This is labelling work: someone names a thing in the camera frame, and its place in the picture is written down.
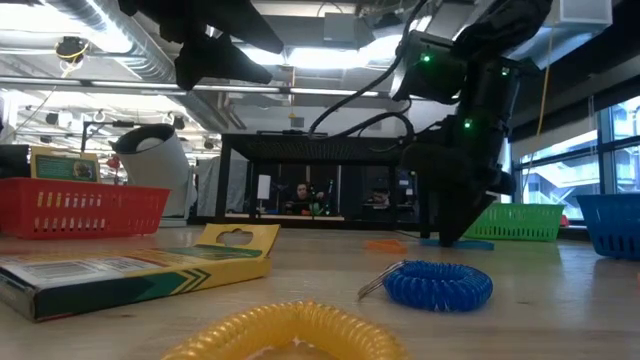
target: cardboard box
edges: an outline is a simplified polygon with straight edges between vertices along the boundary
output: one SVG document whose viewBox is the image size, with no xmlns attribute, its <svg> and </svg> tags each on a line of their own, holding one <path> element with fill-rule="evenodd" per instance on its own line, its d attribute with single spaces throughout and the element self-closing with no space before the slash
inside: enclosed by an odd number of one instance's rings
<svg viewBox="0 0 640 360">
<path fill-rule="evenodd" d="M 33 321 L 51 320 L 263 277 L 279 225 L 207 225 L 187 248 L 0 257 L 0 299 Z M 247 245 L 218 243 L 253 233 Z"/>
<path fill-rule="evenodd" d="M 100 164 L 96 154 L 32 146 L 31 177 L 100 183 Z"/>
</svg>

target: window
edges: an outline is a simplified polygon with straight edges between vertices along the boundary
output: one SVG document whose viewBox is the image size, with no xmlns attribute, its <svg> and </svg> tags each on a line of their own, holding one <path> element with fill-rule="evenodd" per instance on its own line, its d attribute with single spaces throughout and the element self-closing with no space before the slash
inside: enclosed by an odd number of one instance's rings
<svg viewBox="0 0 640 360">
<path fill-rule="evenodd" d="M 564 205 L 573 225 L 582 225 L 577 196 L 640 193 L 640 96 L 600 110 L 593 119 L 602 139 L 592 130 L 519 159 L 516 201 Z"/>
<path fill-rule="evenodd" d="M 525 184 L 522 200 L 525 204 L 564 205 L 564 215 L 571 220 L 582 220 L 577 195 L 600 192 L 600 169 L 596 155 L 536 166 L 527 177 L 528 168 L 522 170 Z"/>
<path fill-rule="evenodd" d="M 640 146 L 632 146 L 615 152 L 616 192 L 640 192 Z"/>
<path fill-rule="evenodd" d="M 592 130 L 588 133 L 578 135 L 574 138 L 565 140 L 561 143 L 551 145 L 548 148 L 536 151 L 533 153 L 533 161 L 544 159 L 550 156 L 565 154 L 575 150 L 581 150 L 584 148 L 596 146 L 598 143 L 598 131 Z M 531 161 L 531 155 L 525 155 L 520 159 L 521 163 L 528 163 Z"/>
<path fill-rule="evenodd" d="M 640 96 L 611 107 L 613 139 L 640 135 Z"/>
</svg>

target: desk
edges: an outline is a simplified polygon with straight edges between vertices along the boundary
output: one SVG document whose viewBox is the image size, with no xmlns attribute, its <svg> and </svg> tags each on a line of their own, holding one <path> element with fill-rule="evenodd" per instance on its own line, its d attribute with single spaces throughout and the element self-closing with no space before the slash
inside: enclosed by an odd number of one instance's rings
<svg viewBox="0 0 640 360">
<path fill-rule="evenodd" d="M 186 246 L 200 229 L 165 229 L 133 242 L 22 242 L 63 251 L 144 244 Z M 435 314 L 394 303 L 377 290 L 357 304 L 358 288 L 402 255 L 365 251 L 367 240 L 406 240 L 411 259 L 464 263 L 487 272 L 494 294 L 471 314 Z M 21 243 L 2 241 L 0 252 Z M 7 360 L 159 360 L 168 348 L 233 312 L 314 299 L 382 324 L 412 359 L 602 360 L 640 354 L 638 266 L 602 258 L 590 244 L 497 242 L 496 250 L 420 247 L 392 232 L 283 229 L 270 276 L 195 293 L 32 324 L 0 304 L 0 358 Z"/>
<path fill-rule="evenodd" d="M 249 219 L 249 214 L 227 214 L 232 219 Z M 261 214 L 261 219 L 282 220 L 317 220 L 317 221 L 344 221 L 342 216 L 306 216 L 306 215 L 269 215 Z"/>
</svg>

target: green plastic basket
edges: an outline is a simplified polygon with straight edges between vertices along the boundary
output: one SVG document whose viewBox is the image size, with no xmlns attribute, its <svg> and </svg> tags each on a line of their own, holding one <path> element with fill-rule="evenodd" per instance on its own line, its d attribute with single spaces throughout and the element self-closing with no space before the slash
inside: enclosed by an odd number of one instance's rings
<svg viewBox="0 0 640 360">
<path fill-rule="evenodd" d="M 467 232 L 471 239 L 555 241 L 564 205 L 491 204 Z"/>
</svg>

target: red plastic basket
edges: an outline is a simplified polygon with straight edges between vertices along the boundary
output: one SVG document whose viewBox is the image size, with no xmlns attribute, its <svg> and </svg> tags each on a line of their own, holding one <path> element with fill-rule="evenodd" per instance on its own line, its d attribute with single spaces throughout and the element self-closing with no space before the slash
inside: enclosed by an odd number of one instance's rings
<svg viewBox="0 0 640 360">
<path fill-rule="evenodd" d="M 72 181 L 0 180 L 0 232 L 24 239 L 152 234 L 168 189 Z"/>
</svg>

